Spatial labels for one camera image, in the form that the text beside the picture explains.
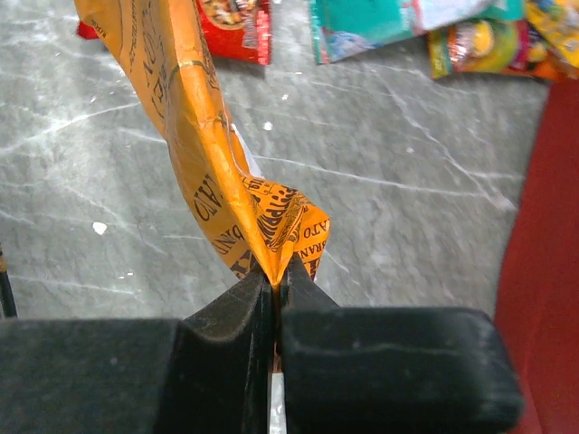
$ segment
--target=white vein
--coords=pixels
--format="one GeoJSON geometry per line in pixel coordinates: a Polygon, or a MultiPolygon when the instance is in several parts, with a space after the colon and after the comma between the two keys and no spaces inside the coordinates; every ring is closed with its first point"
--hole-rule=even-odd
{"type": "Polygon", "coordinates": [[[0,216],[4,217],[7,220],[11,220],[13,222],[18,222],[18,223],[27,223],[30,224],[31,226],[34,226],[34,222],[32,220],[28,220],[25,217],[16,217],[15,215],[12,215],[6,211],[0,210],[0,216]]]}
{"type": "Polygon", "coordinates": [[[162,137],[148,136],[147,134],[143,133],[138,129],[120,127],[117,128],[117,131],[119,133],[126,134],[128,136],[133,136],[136,138],[140,138],[142,140],[147,140],[149,142],[157,142],[166,145],[166,141],[162,137]]]}
{"type": "Polygon", "coordinates": [[[120,110],[124,110],[124,109],[131,109],[131,108],[136,107],[138,105],[140,105],[140,102],[136,101],[136,102],[131,102],[129,104],[123,104],[121,106],[105,108],[103,110],[95,111],[92,113],[82,114],[82,115],[79,115],[79,116],[74,117],[72,119],[65,120],[65,121],[55,121],[54,125],[51,125],[50,127],[46,128],[46,129],[43,129],[42,131],[34,134],[33,136],[26,137],[22,141],[20,141],[16,144],[9,145],[5,148],[0,149],[0,156],[8,156],[9,154],[11,154],[15,150],[17,150],[25,142],[35,140],[36,138],[45,136],[47,134],[59,132],[67,127],[70,127],[71,125],[74,125],[78,122],[82,122],[83,120],[87,120],[90,118],[101,116],[101,115],[104,115],[107,113],[112,113],[115,111],[120,111],[120,110]]]}
{"type": "Polygon", "coordinates": [[[296,120],[303,120],[306,121],[310,124],[314,124],[314,125],[323,125],[326,127],[334,127],[334,128],[347,128],[347,126],[344,125],[340,125],[340,124],[333,124],[331,122],[324,122],[322,120],[313,120],[311,118],[306,118],[306,117],[302,117],[302,116],[294,116],[288,113],[282,113],[279,111],[273,111],[273,110],[267,110],[265,108],[255,108],[255,107],[251,107],[251,106],[244,106],[243,104],[240,104],[238,102],[229,102],[230,106],[237,106],[237,107],[241,107],[242,109],[248,110],[248,111],[257,111],[260,113],[266,113],[268,115],[274,115],[274,116],[279,116],[282,118],[292,118],[292,119],[296,119],[296,120]]]}
{"type": "Polygon", "coordinates": [[[69,288],[75,288],[75,289],[96,289],[98,291],[112,292],[115,294],[125,294],[125,295],[130,295],[130,296],[135,295],[134,291],[127,291],[127,290],[116,289],[116,288],[104,288],[104,287],[99,287],[97,285],[89,285],[89,284],[78,283],[78,282],[67,282],[67,281],[63,281],[63,280],[53,280],[53,279],[45,279],[45,278],[27,278],[25,276],[18,276],[18,275],[13,275],[13,274],[10,275],[10,279],[14,280],[14,281],[22,280],[23,282],[42,283],[44,285],[54,285],[54,286],[59,286],[59,287],[69,287],[69,288]]]}
{"type": "Polygon", "coordinates": [[[267,161],[277,161],[280,163],[285,163],[288,165],[297,165],[299,167],[307,167],[308,169],[312,169],[318,172],[323,172],[326,174],[332,174],[337,176],[344,176],[346,178],[356,179],[357,181],[362,181],[370,184],[378,184],[378,185],[386,185],[389,187],[399,188],[401,190],[407,190],[410,192],[417,192],[417,193],[433,193],[433,194],[441,194],[445,196],[471,196],[471,197],[485,197],[482,193],[470,193],[470,192],[454,192],[452,190],[442,190],[438,188],[430,188],[430,187],[418,187],[415,185],[408,185],[397,183],[395,181],[386,181],[384,179],[377,179],[377,178],[370,178],[367,176],[360,176],[350,174],[348,172],[339,172],[338,170],[330,170],[320,167],[319,165],[309,165],[306,163],[301,163],[299,161],[288,160],[285,158],[274,158],[271,156],[254,156],[256,160],[267,160],[267,161]]]}
{"type": "Polygon", "coordinates": [[[483,174],[481,172],[472,172],[468,169],[465,169],[462,165],[460,165],[456,161],[456,159],[454,159],[454,157],[451,155],[451,151],[449,150],[449,148],[446,147],[439,139],[437,139],[435,136],[433,136],[430,129],[428,129],[427,127],[422,125],[420,122],[418,122],[413,117],[412,110],[408,107],[408,104],[406,103],[406,101],[402,97],[400,97],[395,91],[393,91],[391,89],[391,87],[388,85],[388,83],[386,83],[384,80],[382,80],[382,82],[386,86],[388,91],[391,93],[394,102],[396,103],[398,108],[401,110],[401,113],[402,113],[404,119],[406,120],[406,122],[408,122],[408,124],[410,126],[415,127],[417,129],[419,129],[420,131],[422,131],[422,133],[426,137],[428,137],[429,140],[431,140],[433,143],[438,145],[438,147],[441,149],[442,153],[444,154],[445,159],[449,163],[451,163],[451,165],[453,165],[457,170],[459,170],[459,172],[466,175],[478,187],[478,189],[480,191],[480,195],[482,195],[482,197],[487,199],[490,203],[492,203],[495,207],[497,207],[499,209],[502,209],[502,210],[516,210],[517,209],[515,204],[513,204],[507,197],[505,197],[497,188],[495,188],[492,185],[490,185],[489,187],[490,187],[490,190],[494,193],[494,195],[490,195],[487,192],[487,190],[482,186],[482,184],[479,182],[479,180],[477,179],[477,178],[489,179],[489,174],[483,174]]]}
{"type": "MultiPolygon", "coordinates": [[[[98,208],[101,208],[101,210],[103,210],[104,212],[108,213],[109,215],[111,215],[116,222],[122,224],[123,223],[123,219],[120,215],[118,215],[116,212],[114,212],[113,210],[111,210],[108,206],[106,206],[104,203],[98,203],[94,200],[92,200],[90,197],[86,196],[85,194],[79,192],[78,190],[70,187],[69,185],[63,185],[62,188],[64,190],[68,190],[71,193],[74,193],[76,196],[78,196],[80,199],[82,199],[83,201],[96,206],[98,208]]],[[[162,249],[160,249],[158,246],[156,246],[155,244],[153,244],[150,241],[145,240],[142,235],[138,232],[138,231],[132,231],[129,227],[125,227],[125,231],[131,235],[133,238],[141,241],[143,244],[145,244],[146,246],[148,246],[149,248],[151,248],[152,250],[156,251],[157,253],[160,253],[164,256],[169,256],[168,253],[162,249]]]]}
{"type": "MultiPolygon", "coordinates": [[[[331,253],[330,253],[329,251],[327,251],[327,249],[324,250],[324,254],[322,255],[322,258],[323,258],[324,256],[326,256],[328,259],[330,259],[332,262],[334,262],[334,263],[337,265],[337,267],[338,267],[339,269],[341,269],[342,271],[344,271],[347,275],[350,274],[350,269],[349,269],[348,267],[346,267],[344,264],[342,264],[341,262],[339,262],[336,258],[334,258],[334,257],[331,255],[331,253]]],[[[353,282],[355,285],[360,286],[360,282],[358,282],[357,280],[355,280],[355,279],[352,278],[351,276],[349,276],[349,277],[350,277],[350,280],[352,280],[352,282],[353,282]]]]}
{"type": "Polygon", "coordinates": [[[163,238],[167,238],[168,240],[206,240],[205,237],[195,237],[194,235],[163,235],[163,238]]]}

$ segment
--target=red surface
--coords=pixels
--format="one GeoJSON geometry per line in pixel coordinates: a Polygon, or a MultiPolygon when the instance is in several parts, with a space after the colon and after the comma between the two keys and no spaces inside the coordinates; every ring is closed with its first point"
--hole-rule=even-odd
{"type": "Polygon", "coordinates": [[[504,259],[496,323],[521,376],[517,434],[579,432],[579,81],[553,86],[504,259]]]}
{"type": "Polygon", "coordinates": [[[79,28],[77,29],[76,34],[84,39],[99,39],[97,32],[92,27],[83,22],[79,23],[79,28]]]}

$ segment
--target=black pole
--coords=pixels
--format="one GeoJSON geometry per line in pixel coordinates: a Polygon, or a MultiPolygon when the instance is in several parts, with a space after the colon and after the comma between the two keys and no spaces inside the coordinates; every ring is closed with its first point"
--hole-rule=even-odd
{"type": "Polygon", "coordinates": [[[16,303],[14,302],[14,294],[8,280],[8,272],[6,269],[6,262],[2,254],[2,245],[0,244],[0,304],[2,304],[2,313],[5,317],[17,317],[16,303]]]}

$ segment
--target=red snack bag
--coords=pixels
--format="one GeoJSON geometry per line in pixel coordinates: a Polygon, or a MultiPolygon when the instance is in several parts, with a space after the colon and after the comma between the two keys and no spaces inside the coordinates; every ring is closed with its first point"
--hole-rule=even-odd
{"type": "Polygon", "coordinates": [[[195,0],[209,52],[215,57],[268,65],[269,0],[195,0]]]}

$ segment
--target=colorful snack package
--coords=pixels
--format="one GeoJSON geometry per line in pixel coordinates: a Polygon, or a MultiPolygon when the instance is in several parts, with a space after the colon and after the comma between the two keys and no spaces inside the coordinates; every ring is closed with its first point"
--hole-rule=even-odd
{"type": "Polygon", "coordinates": [[[409,39],[472,16],[515,21],[523,0],[309,0],[318,63],[409,39]]]}
{"type": "Polygon", "coordinates": [[[279,284],[297,252],[314,276],[329,218],[302,193],[252,173],[203,37],[183,0],[75,0],[131,80],[168,144],[181,192],[205,236],[239,278],[257,262],[279,284]]]}
{"type": "Polygon", "coordinates": [[[563,56],[579,67],[579,0],[527,0],[527,20],[563,56]]]}
{"type": "MultiPolygon", "coordinates": [[[[215,57],[269,65],[269,0],[192,0],[197,2],[209,52],[215,57]]],[[[83,22],[77,34],[98,39],[97,31],[83,22]]]]}
{"type": "Polygon", "coordinates": [[[494,72],[561,80],[556,54],[526,20],[469,20],[428,34],[432,77],[494,72]]]}

